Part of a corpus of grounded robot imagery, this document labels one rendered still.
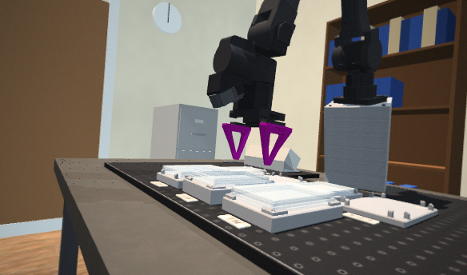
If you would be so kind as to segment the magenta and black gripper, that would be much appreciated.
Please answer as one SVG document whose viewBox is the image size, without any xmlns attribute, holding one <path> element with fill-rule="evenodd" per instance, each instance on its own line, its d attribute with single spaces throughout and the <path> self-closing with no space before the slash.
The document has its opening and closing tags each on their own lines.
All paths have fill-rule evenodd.
<svg viewBox="0 0 467 275">
<path fill-rule="evenodd" d="M 258 127 L 261 137 L 261 149 L 264 165 L 271 165 L 277 152 L 285 143 L 289 135 L 292 133 L 292 128 L 286 127 L 285 114 L 272 111 L 273 88 L 270 85 L 268 109 L 247 109 L 247 110 L 230 110 L 230 118 L 243 118 L 243 123 L 231 122 L 222 123 L 222 128 L 226 135 L 226 139 L 230 146 L 232 157 L 239 160 L 241 153 L 245 147 L 251 127 Z M 283 121 L 283 122 L 277 122 Z M 241 133 L 237 152 L 234 145 L 232 131 Z M 270 134 L 278 134 L 278 138 L 269 156 L 269 138 Z"/>
</svg>

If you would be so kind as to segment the white button panel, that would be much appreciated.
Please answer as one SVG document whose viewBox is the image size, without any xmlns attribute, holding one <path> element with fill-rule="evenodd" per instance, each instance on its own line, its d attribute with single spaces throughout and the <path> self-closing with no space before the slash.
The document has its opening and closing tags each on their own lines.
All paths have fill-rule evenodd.
<svg viewBox="0 0 467 275">
<path fill-rule="evenodd" d="M 223 161 L 224 163 L 244 163 L 263 169 L 271 169 L 279 172 L 300 172 L 296 168 L 301 158 L 290 148 L 280 148 L 271 165 L 264 165 L 261 145 L 249 145 L 244 161 Z"/>
</svg>

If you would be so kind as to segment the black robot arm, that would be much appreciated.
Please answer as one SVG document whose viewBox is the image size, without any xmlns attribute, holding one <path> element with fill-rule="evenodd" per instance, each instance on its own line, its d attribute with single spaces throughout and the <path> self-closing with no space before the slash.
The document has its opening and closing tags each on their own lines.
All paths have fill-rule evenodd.
<svg viewBox="0 0 467 275">
<path fill-rule="evenodd" d="M 299 2 L 264 0 L 247 39 L 237 35 L 221 39 L 214 55 L 215 74 L 209 75 L 207 86 L 213 108 L 233 102 L 233 110 L 268 109 L 270 85 L 274 87 L 277 69 L 277 61 L 272 58 L 286 56 Z M 365 40 L 352 42 L 352 38 L 363 36 Z M 377 85 L 373 84 L 382 45 L 379 29 L 369 25 L 367 0 L 341 0 L 341 30 L 334 45 L 333 68 L 349 74 L 343 96 L 333 98 L 333 103 L 371 106 L 387 102 L 387 95 L 377 95 Z"/>
</svg>

